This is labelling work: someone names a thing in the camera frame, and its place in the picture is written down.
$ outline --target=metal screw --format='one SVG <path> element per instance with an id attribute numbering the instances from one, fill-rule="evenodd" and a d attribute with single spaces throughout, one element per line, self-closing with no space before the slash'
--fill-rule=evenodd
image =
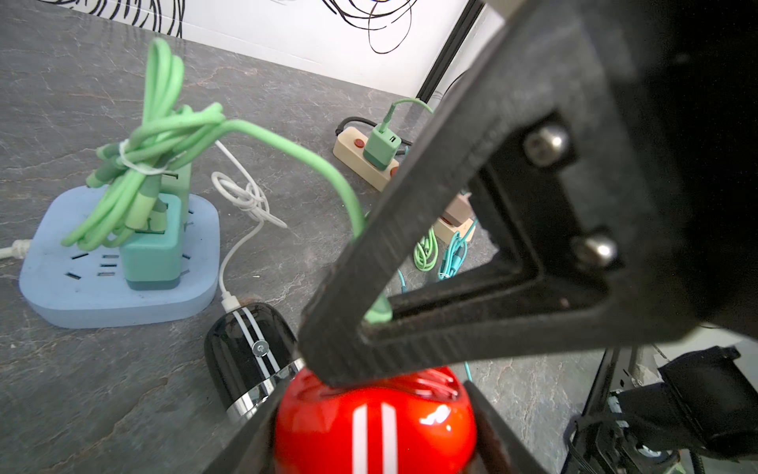
<path id="1" fill-rule="evenodd" d="M 564 158 L 569 151 L 569 132 L 560 125 L 545 125 L 524 140 L 524 152 L 529 161 L 540 168 Z"/>
<path id="2" fill-rule="evenodd" d="M 256 341 L 252 345 L 252 355 L 256 357 L 263 357 L 266 354 L 268 354 L 268 342 L 266 341 Z"/>
<path id="3" fill-rule="evenodd" d="M 619 256 L 616 242 L 604 234 L 574 237 L 571 244 L 576 257 L 594 267 L 605 268 Z"/>

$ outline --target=power socket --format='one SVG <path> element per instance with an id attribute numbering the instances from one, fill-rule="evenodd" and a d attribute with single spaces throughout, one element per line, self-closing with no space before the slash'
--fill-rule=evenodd
<path id="1" fill-rule="evenodd" d="M 334 156 L 381 192 L 390 182 L 390 171 L 400 166 L 400 163 L 392 159 L 384 171 L 379 171 L 363 157 L 363 149 L 367 142 L 366 135 L 357 128 L 347 127 L 337 136 L 337 141 L 334 143 Z"/>
<path id="2" fill-rule="evenodd" d="M 356 140 L 361 140 L 363 146 L 358 146 L 360 142 L 356 144 Z M 392 159 L 387 169 L 384 171 L 377 170 L 367 159 L 363 158 L 363 147 L 365 147 L 367 141 L 366 135 L 361 133 L 357 128 L 347 127 L 342 133 L 337 135 L 337 141 L 334 143 L 334 156 L 381 192 L 387 186 L 387 183 L 390 182 L 390 172 L 395 167 L 400 166 L 400 163 L 396 159 Z M 442 219 L 437 219 L 433 229 L 438 239 L 450 245 L 450 241 L 453 239 L 456 231 L 460 232 L 461 236 L 463 236 L 473 224 L 474 221 L 470 218 L 458 227 L 450 225 Z M 471 242 L 474 231 L 468 235 L 466 242 Z"/>

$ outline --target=green charging cable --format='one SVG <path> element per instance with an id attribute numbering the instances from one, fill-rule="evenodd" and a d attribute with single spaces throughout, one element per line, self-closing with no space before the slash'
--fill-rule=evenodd
<path id="1" fill-rule="evenodd" d="M 355 237 L 365 220 L 352 188 L 322 157 L 277 134 L 242 120 L 227 120 L 221 104 L 195 112 L 188 105 L 174 109 L 182 90 L 184 65 L 163 39 L 150 45 L 145 76 L 142 125 L 121 143 L 97 149 L 101 166 L 86 179 L 87 186 L 109 184 L 89 217 L 61 242 L 92 251 L 103 245 L 120 246 L 141 228 L 160 205 L 158 192 L 164 171 L 177 170 L 200 156 L 229 132 L 250 135 L 306 163 L 323 175 L 345 204 Z"/>
<path id="2" fill-rule="evenodd" d="M 413 263 L 416 268 L 422 272 L 429 272 L 437 264 L 437 236 L 434 235 L 434 229 L 429 229 L 429 233 L 416 243 L 413 249 Z"/>
<path id="3" fill-rule="evenodd" d="M 420 99 L 413 99 L 412 97 L 406 97 L 404 99 L 397 99 L 395 102 L 392 102 L 392 105 L 390 105 L 390 110 L 387 111 L 387 115 L 384 115 L 384 120 L 379 124 L 379 131 L 384 132 L 387 129 L 387 126 L 390 124 L 390 121 L 392 120 L 392 116 L 395 113 L 395 107 L 398 106 L 398 104 L 403 104 L 404 102 L 413 102 L 414 104 L 418 104 L 421 107 L 427 109 L 427 111 L 430 114 L 434 113 L 434 110 L 431 109 L 429 105 L 427 105 L 426 102 L 420 100 Z"/>

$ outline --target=gray marble floor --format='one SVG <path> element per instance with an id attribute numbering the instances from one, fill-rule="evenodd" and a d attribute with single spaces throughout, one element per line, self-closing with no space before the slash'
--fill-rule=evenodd
<path id="1" fill-rule="evenodd" d="M 50 202 L 83 184 L 94 148 L 122 140 L 142 114 L 144 58 L 154 33 L 32 0 L 0 0 L 0 244 L 31 238 Z M 381 118 L 389 93 L 168 39 L 185 62 L 181 102 L 218 101 L 301 143 L 346 176 L 368 211 L 377 192 L 332 155 L 335 125 L 349 115 Z M 396 117 L 415 138 L 425 117 Z M 276 305 L 296 328 L 299 314 L 349 239 L 330 186 L 306 166 L 248 137 L 227 147 L 265 187 L 289 229 L 267 226 L 227 272 L 246 300 Z M 221 219 L 222 254 L 253 222 L 213 189 L 210 173 L 236 176 L 219 151 L 196 161 L 193 192 Z M 493 248 L 475 235 L 464 268 Z M 214 301 L 183 321 L 130 328 L 51 326 L 18 290 L 21 262 L 0 260 L 0 472 L 200 472 L 230 440 L 205 367 L 202 340 L 223 313 Z M 403 266 L 409 288 L 425 276 Z M 394 281 L 389 291 L 399 291 Z M 565 456 L 560 433 L 581 409 L 601 353 L 472 364 L 475 382 L 550 471 Z"/>

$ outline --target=coiled green cable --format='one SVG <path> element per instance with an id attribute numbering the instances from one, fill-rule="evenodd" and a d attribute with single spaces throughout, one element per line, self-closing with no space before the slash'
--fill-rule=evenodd
<path id="1" fill-rule="evenodd" d="M 423 237 L 416 243 L 413 249 L 413 262 L 416 268 L 422 272 L 429 272 L 437 264 L 437 236 L 434 235 L 434 229 L 429 229 L 426 237 Z"/>
<path id="2" fill-rule="evenodd" d="M 115 247 L 125 243 L 134 231 L 146 225 L 158 199 L 163 168 L 182 168 L 229 132 L 246 133 L 319 172 L 344 202 L 353 235 L 363 232 L 365 220 L 358 198 L 334 166 L 269 130 L 242 120 L 227 120 L 217 102 L 198 112 L 188 105 L 174 109 L 183 79 L 182 60 L 171 54 L 163 39 L 154 39 L 148 53 L 142 125 L 128 140 L 97 149 L 103 163 L 86 183 L 89 187 L 109 184 L 108 190 L 89 217 L 62 240 L 62 245 L 76 244 L 83 251 L 92 251 L 101 245 Z M 108 238 L 111 233 L 116 235 L 113 240 Z"/>

